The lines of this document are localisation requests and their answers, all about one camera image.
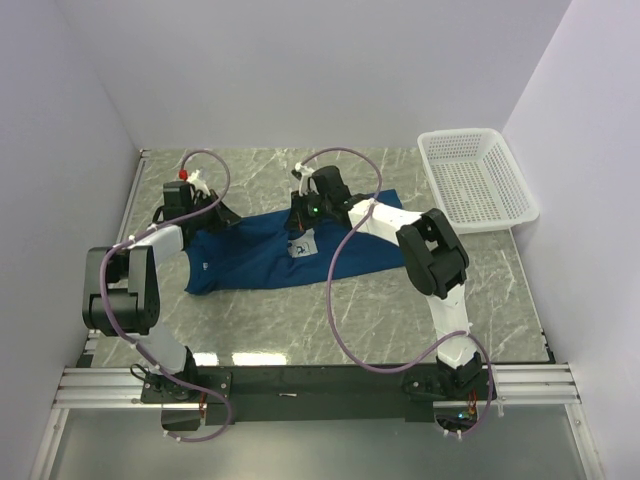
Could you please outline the blue cartoon print t-shirt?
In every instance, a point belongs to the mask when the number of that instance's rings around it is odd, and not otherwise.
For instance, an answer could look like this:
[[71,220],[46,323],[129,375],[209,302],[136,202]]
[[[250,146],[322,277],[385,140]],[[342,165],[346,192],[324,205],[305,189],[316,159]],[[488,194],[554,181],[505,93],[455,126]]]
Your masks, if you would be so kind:
[[[185,252],[190,275],[185,291],[206,295],[222,290],[268,290],[327,279],[333,254],[348,232],[323,221],[305,233],[284,227],[289,210],[247,217],[219,233],[199,231]],[[400,249],[356,233],[340,253],[333,279],[404,267]]]

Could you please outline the white plastic perforated basket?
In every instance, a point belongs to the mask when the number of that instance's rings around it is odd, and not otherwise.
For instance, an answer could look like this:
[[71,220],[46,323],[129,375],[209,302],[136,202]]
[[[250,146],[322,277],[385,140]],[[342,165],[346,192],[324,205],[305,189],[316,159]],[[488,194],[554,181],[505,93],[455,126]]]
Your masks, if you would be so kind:
[[418,136],[437,207],[457,234],[508,230],[535,221],[539,208],[503,136],[462,128]]

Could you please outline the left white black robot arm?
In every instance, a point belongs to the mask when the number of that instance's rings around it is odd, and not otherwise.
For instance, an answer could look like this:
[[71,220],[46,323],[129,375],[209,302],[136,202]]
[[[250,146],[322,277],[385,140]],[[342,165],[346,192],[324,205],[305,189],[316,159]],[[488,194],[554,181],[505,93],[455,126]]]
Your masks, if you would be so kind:
[[88,251],[83,321],[140,354],[145,364],[130,371],[143,373],[149,394],[177,402],[208,398],[193,353],[160,320],[157,267],[184,251],[198,233],[219,233],[241,220],[204,182],[171,181],[163,185],[163,204],[143,237]]

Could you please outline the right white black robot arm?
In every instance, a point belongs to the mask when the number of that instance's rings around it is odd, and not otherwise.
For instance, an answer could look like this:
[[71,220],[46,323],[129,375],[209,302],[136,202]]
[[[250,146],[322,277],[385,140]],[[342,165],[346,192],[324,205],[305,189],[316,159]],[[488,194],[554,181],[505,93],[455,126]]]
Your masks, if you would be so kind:
[[332,286],[339,255],[357,233],[375,237],[399,248],[412,286],[426,297],[437,341],[435,384],[446,399],[462,398],[479,385],[482,349],[470,333],[465,304],[465,282],[469,257],[445,214],[438,209],[425,213],[393,207],[375,193],[353,194],[336,166],[313,169],[297,163],[291,171],[298,187],[291,193],[287,224],[313,228],[324,220],[348,229],[328,267],[325,286],[330,329],[343,352],[362,368],[382,374],[399,373],[425,357],[401,367],[374,367],[357,359],[339,335],[332,305]]

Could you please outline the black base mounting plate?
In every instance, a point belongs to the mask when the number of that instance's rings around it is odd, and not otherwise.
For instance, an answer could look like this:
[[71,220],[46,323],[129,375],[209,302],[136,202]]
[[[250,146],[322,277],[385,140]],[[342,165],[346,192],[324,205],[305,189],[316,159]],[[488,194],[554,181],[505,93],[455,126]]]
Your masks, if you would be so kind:
[[158,406],[165,429],[237,422],[373,420],[432,422],[438,402],[495,399],[489,374],[465,380],[433,363],[380,374],[356,365],[198,367],[193,386],[146,373],[140,400]]

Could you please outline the aluminium frame rail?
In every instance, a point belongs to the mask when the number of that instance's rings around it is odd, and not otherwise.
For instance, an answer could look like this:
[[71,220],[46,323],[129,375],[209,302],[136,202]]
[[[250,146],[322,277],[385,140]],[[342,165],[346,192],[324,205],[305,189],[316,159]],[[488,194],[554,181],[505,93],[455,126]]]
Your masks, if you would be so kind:
[[567,364],[503,364],[493,367],[496,395],[505,405],[580,404]]

